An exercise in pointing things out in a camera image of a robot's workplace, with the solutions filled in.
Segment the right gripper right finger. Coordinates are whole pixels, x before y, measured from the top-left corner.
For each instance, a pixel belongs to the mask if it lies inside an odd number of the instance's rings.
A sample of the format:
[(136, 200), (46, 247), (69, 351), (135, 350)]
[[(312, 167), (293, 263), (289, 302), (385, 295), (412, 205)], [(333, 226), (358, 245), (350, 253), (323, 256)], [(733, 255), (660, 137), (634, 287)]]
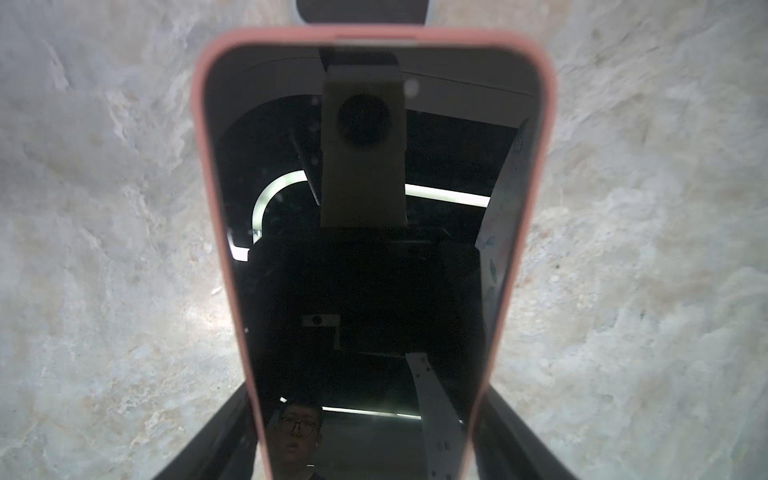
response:
[(577, 479), (491, 386), (479, 404), (472, 440), (480, 479)]

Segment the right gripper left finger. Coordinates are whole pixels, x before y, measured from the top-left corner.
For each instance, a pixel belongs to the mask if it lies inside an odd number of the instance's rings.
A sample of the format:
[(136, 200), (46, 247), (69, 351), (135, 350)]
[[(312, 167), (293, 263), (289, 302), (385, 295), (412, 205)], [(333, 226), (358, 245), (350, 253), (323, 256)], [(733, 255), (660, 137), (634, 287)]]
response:
[(253, 411), (242, 384), (155, 480), (249, 480), (258, 446)]

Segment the blue phone black screen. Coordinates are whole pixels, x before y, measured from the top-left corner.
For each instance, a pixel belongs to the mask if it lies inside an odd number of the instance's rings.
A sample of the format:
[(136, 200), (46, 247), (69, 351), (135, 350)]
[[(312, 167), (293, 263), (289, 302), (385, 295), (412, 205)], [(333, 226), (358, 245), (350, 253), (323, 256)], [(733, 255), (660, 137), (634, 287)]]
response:
[(424, 25), (429, 0), (297, 0), (301, 19), (309, 24)]

